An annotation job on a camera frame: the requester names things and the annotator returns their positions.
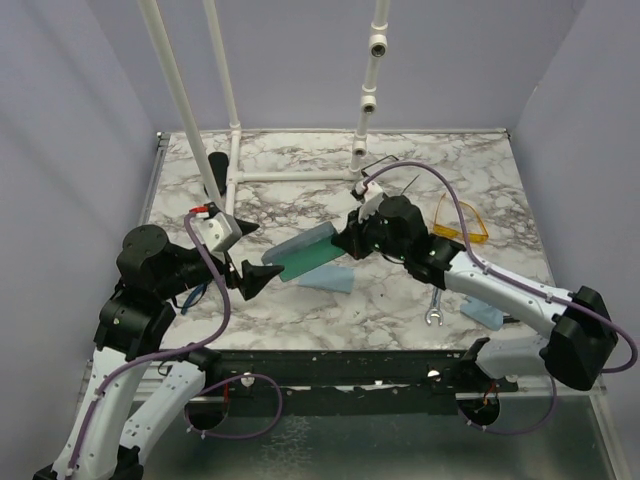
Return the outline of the blue-grey glasses case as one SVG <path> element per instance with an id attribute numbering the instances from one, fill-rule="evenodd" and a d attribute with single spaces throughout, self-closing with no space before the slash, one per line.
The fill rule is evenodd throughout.
<path id="1" fill-rule="evenodd" d="M 282 266 L 281 281 L 291 281 L 344 254 L 332 243 L 336 234 L 331 222 L 322 223 L 270 248 L 261 261 L 264 265 Z"/>

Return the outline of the blue cleaning cloth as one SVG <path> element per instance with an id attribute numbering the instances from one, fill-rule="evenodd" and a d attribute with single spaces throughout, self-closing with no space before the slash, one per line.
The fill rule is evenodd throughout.
<path id="1" fill-rule="evenodd" d="M 326 264 L 303 274 L 298 280 L 298 285 L 304 288 L 349 294 L 352 292 L 354 282 L 355 274 L 351 268 Z"/>

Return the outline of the black wire-frame sunglasses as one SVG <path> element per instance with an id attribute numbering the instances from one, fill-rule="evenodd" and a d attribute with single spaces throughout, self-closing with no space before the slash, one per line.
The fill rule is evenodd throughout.
<path id="1" fill-rule="evenodd" d="M 370 172 L 373 172 L 376 167 L 385 166 L 387 163 L 397 163 L 400 162 L 401 159 L 397 156 L 390 154 L 386 155 L 382 158 L 379 158 L 368 165 L 365 165 L 360 169 L 360 173 L 363 177 L 368 177 Z M 401 190 L 397 190 L 395 195 L 404 195 L 407 193 L 409 188 L 416 182 L 416 180 L 420 177 L 419 174 L 415 175 L 409 182 L 407 182 Z"/>

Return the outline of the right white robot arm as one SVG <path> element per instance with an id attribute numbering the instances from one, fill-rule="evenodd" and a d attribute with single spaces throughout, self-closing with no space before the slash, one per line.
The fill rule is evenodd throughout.
<path id="1" fill-rule="evenodd" d="M 485 341 L 459 367 L 461 383 L 481 391 L 495 378 L 550 374 L 569 388 L 588 391 L 618 342 L 597 291 L 575 292 L 538 284 L 485 261 L 474 262 L 461 243 L 430 232 L 404 196 L 383 196 L 367 217 L 348 214 L 332 243 L 356 260 L 373 252 L 398 260 L 415 280 L 480 300 L 535 330 L 514 341 Z"/>

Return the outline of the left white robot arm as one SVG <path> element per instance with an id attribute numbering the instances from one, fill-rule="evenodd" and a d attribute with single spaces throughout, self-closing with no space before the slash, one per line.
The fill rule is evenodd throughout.
<path id="1" fill-rule="evenodd" d="M 229 324 L 229 290 L 252 299 L 283 269 L 249 262 L 234 267 L 228 251 L 255 224 L 202 208 L 186 218 L 200 221 L 188 232 L 192 249 L 172 243 L 156 225 L 125 236 L 116 260 L 120 280 L 99 314 L 91 376 L 74 426 L 58 458 L 35 478 L 142 478 L 152 449 L 178 413 L 196 394 L 220 385 L 220 356 L 207 346 Z M 221 325 L 204 340 L 163 350 L 176 317 L 173 300 L 208 281 L 222 295 Z"/>

